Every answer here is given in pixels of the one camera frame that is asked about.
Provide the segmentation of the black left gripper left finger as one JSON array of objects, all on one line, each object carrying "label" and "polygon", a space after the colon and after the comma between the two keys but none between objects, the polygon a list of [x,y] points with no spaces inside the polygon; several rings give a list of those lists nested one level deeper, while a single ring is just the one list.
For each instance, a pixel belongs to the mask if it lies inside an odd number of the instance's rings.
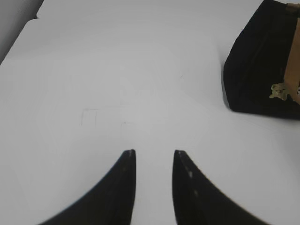
[{"label": "black left gripper left finger", "polygon": [[84,196],[43,225],[129,225],[135,202],[136,154],[125,150]]}]

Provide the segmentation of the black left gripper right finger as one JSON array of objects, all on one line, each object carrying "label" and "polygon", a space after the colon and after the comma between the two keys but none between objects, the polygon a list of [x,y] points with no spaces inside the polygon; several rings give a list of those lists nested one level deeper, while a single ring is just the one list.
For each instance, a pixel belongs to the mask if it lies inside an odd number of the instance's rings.
[{"label": "black left gripper right finger", "polygon": [[179,225],[258,224],[258,218],[218,190],[183,150],[174,152],[172,197]]}]

